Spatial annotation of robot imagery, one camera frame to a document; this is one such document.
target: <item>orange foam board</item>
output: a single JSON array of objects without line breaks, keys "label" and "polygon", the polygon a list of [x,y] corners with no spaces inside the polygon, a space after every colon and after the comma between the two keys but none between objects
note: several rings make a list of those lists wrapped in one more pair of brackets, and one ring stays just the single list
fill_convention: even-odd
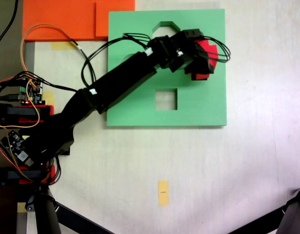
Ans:
[{"label": "orange foam board", "polygon": [[96,0],[96,39],[108,40],[109,12],[134,11],[135,0]]},{"label": "orange foam board", "polygon": [[[75,40],[94,40],[96,0],[23,0],[22,34],[38,23],[61,27]],[[59,30],[41,27],[26,41],[67,40]]]}]

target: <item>green board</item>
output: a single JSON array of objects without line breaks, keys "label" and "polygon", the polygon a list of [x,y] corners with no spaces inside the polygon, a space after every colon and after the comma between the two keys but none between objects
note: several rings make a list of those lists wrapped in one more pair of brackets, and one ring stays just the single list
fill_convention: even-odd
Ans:
[{"label": "green board", "polygon": [[[109,40],[123,33],[152,36],[159,26],[173,22],[180,30],[199,28],[205,36],[225,42],[225,11],[135,11],[110,12]],[[122,63],[130,54],[143,51],[132,41],[121,41],[108,48],[108,70]],[[177,110],[156,110],[155,94],[177,90]],[[183,70],[158,73],[107,112],[109,126],[223,126],[226,125],[225,64],[217,63],[208,80],[191,81]]]}]

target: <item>yellow tape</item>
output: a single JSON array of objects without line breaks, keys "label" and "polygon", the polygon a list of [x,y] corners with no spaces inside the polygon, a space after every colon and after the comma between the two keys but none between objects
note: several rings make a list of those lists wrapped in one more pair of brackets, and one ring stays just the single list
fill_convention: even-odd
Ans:
[{"label": "yellow tape", "polygon": [[159,180],[159,206],[167,206],[169,203],[169,182],[167,180]]},{"label": "yellow tape", "polygon": [[55,105],[55,98],[52,91],[43,91],[43,100],[46,105]]},{"label": "yellow tape", "polygon": [[77,47],[70,41],[52,41],[51,50],[75,50]]}]

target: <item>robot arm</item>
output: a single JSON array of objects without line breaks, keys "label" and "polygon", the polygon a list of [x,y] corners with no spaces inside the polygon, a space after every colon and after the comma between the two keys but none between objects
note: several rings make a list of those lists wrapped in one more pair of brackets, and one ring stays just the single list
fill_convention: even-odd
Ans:
[{"label": "robot arm", "polygon": [[184,30],[171,38],[152,39],[145,52],[137,52],[109,71],[88,88],[80,89],[60,114],[50,116],[33,129],[22,149],[32,165],[40,165],[66,151],[73,143],[73,128],[93,111],[100,114],[116,105],[156,73],[169,68],[191,74],[210,74],[214,67],[207,52],[197,43],[203,39],[199,29]]}]

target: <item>white table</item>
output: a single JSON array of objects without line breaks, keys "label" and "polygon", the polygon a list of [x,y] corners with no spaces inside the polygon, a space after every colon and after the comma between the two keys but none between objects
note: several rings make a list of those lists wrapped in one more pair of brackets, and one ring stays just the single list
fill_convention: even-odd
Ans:
[{"label": "white table", "polygon": [[[203,8],[226,10],[227,126],[111,128],[93,113],[60,160],[56,200],[116,234],[225,234],[300,187],[300,0],[136,0],[136,10]],[[102,43],[80,45],[89,54]],[[98,77],[106,54],[92,63]],[[83,61],[36,43],[34,72],[55,84],[83,87]],[[73,94],[44,89],[54,92],[56,112]],[[169,181],[165,207],[161,179]],[[28,233],[35,228],[31,213]]]}]

